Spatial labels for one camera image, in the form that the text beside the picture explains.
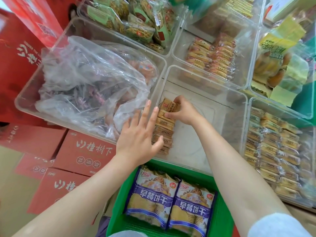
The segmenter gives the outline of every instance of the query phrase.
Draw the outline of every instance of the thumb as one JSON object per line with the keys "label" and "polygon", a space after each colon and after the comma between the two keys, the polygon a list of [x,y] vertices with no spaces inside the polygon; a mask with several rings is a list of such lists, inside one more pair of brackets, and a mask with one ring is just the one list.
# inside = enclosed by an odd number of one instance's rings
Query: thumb
{"label": "thumb", "polygon": [[169,119],[178,119],[179,111],[178,112],[167,112],[164,114],[164,117],[167,117]]}
{"label": "thumb", "polygon": [[158,151],[160,151],[160,149],[163,147],[163,136],[161,135],[158,139],[158,141],[152,145],[152,154],[156,155],[158,153]]}

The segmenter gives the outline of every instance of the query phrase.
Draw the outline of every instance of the hand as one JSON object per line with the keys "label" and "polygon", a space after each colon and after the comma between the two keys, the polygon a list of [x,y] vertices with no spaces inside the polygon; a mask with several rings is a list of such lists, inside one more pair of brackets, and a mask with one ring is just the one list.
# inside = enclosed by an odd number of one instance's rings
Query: hand
{"label": "hand", "polygon": [[187,125],[192,125],[194,120],[201,116],[192,103],[185,99],[184,96],[177,96],[174,102],[181,104],[181,110],[178,112],[165,113],[165,117],[179,120]]}
{"label": "hand", "polygon": [[120,163],[134,165],[136,168],[148,162],[163,147],[163,136],[152,145],[151,138],[156,124],[158,107],[155,107],[147,123],[151,101],[148,100],[143,114],[138,122],[140,111],[123,125],[121,135],[116,145],[115,158],[120,158]]}

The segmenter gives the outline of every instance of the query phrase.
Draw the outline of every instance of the person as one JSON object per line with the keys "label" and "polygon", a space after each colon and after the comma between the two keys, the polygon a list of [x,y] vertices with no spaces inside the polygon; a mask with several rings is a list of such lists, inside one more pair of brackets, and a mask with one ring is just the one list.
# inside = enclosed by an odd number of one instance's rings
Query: person
{"label": "person", "polygon": [[[165,117],[191,125],[196,131],[241,237],[311,237],[264,179],[188,100],[178,96],[174,101],[181,104],[180,111],[166,113]],[[131,172],[163,147],[162,136],[155,144],[151,143],[158,107],[148,120],[150,105],[147,101],[140,118],[137,111],[124,123],[116,155],[105,167],[26,224],[14,237],[80,236]]]}

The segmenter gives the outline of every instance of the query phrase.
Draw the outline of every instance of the green plastic basket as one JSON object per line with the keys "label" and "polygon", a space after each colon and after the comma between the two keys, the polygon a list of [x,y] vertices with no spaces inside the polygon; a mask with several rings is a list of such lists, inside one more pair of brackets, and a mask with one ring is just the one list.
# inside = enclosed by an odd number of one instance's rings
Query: green plastic basket
{"label": "green plastic basket", "polygon": [[[156,159],[152,159],[146,165],[151,169],[160,169],[169,175],[178,176],[185,181],[193,184],[199,184],[207,188],[209,191],[218,191],[215,180],[209,175],[205,175],[196,171],[188,170],[183,167],[165,163]],[[112,217],[106,232],[106,236],[123,230],[135,230],[143,232],[150,237],[164,237],[164,236],[188,236],[187,234],[175,229],[168,229],[164,231],[159,227],[152,226],[147,222],[141,221],[132,216],[125,215],[124,207],[128,197],[129,190],[132,187],[137,169],[128,177],[123,183],[116,202],[114,204]],[[223,200],[223,197],[218,192],[217,200],[215,202],[213,216],[208,231],[208,237],[231,237],[233,233],[234,221]]]}

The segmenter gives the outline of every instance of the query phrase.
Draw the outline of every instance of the qr code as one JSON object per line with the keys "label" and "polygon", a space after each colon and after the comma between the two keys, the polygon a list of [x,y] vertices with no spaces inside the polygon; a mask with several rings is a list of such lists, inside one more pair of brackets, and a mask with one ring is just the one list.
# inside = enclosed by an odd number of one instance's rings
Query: qr code
{"label": "qr code", "polygon": [[40,29],[42,30],[42,32],[44,32],[46,35],[50,35],[50,36],[52,36],[52,37],[55,37],[55,38],[57,38],[56,37],[56,35],[55,35],[55,33],[52,31],[52,29],[50,29],[49,27],[47,27],[47,26],[45,26],[45,25],[43,25],[43,24],[39,24],[39,23],[36,23],[39,27],[40,27]]}

